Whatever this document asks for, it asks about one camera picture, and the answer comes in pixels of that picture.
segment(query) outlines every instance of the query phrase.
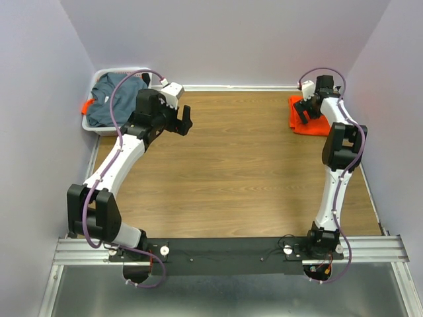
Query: gray cloth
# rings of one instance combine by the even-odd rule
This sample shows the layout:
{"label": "gray cloth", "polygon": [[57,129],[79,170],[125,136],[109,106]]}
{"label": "gray cloth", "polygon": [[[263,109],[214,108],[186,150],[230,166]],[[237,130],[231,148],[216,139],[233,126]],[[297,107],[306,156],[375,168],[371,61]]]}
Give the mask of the gray cloth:
{"label": "gray cloth", "polygon": [[[91,127],[112,127],[110,117],[110,95],[114,87],[125,77],[125,74],[106,73],[93,87],[91,94],[96,100],[88,107],[87,119]],[[135,110],[138,90],[147,88],[147,84],[139,77],[130,77],[116,91],[113,100],[113,114],[119,126],[123,125]]]}

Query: plastic basket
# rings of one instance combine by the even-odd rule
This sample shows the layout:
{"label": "plastic basket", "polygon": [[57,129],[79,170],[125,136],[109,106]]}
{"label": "plastic basket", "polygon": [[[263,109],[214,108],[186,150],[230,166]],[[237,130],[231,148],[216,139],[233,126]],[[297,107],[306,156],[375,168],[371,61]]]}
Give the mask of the plastic basket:
{"label": "plastic basket", "polygon": [[[94,74],[93,79],[91,79],[91,83],[90,83],[90,93],[88,95],[87,100],[90,100],[93,96],[91,94],[91,90],[93,89],[94,85],[96,84],[96,82],[98,81],[98,79],[103,76],[105,73],[121,73],[121,74],[129,74],[132,73],[133,71],[136,71],[137,69],[140,68],[145,68],[148,69],[146,67],[120,67],[120,68],[108,68],[108,69],[101,69],[100,71],[97,71]],[[136,74],[136,77],[140,77],[142,73]],[[150,83],[149,83],[149,87],[151,88],[151,82],[152,82],[152,73],[148,73],[148,75],[150,76]],[[113,135],[117,135],[116,133],[116,129],[114,127],[91,127],[88,124],[88,120],[86,115],[84,115],[82,117],[82,128],[84,130],[87,131],[92,131],[95,132],[97,134],[99,134],[102,137],[108,137],[108,136],[113,136]]]}

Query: wall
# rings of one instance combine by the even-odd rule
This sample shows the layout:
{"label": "wall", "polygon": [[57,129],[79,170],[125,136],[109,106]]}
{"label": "wall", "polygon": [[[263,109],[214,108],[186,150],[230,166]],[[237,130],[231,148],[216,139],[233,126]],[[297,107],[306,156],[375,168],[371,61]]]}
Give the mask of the wall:
{"label": "wall", "polygon": [[349,72],[389,0],[61,0],[97,69],[149,66],[185,85],[295,85]]}
{"label": "wall", "polygon": [[421,0],[392,0],[348,76],[346,102],[369,128],[363,158],[381,222],[401,234],[423,300]]}
{"label": "wall", "polygon": [[0,316],[37,316],[93,146],[79,111],[94,69],[56,0],[1,1],[0,39]]}

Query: wood grain surface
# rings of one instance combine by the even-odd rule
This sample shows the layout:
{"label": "wood grain surface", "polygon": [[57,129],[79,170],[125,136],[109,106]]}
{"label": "wood grain surface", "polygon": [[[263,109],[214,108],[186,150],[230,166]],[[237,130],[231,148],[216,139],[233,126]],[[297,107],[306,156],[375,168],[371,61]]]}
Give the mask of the wood grain surface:
{"label": "wood grain surface", "polygon": [[[186,92],[194,127],[164,132],[124,180],[122,219],[151,238],[305,235],[319,210],[324,137],[288,127],[292,92]],[[96,166],[116,138],[103,137]],[[347,235],[380,235],[360,169],[344,200]]]}

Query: gray floor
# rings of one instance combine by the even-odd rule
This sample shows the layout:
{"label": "gray floor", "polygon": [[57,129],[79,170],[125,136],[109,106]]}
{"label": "gray floor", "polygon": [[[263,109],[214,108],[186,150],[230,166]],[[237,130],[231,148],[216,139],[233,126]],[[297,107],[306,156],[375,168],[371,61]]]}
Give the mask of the gray floor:
{"label": "gray floor", "polygon": [[[337,265],[334,274],[343,268]],[[339,281],[303,276],[169,277],[156,289],[124,284],[118,266],[66,267],[53,316],[406,316],[391,264],[353,264]]]}

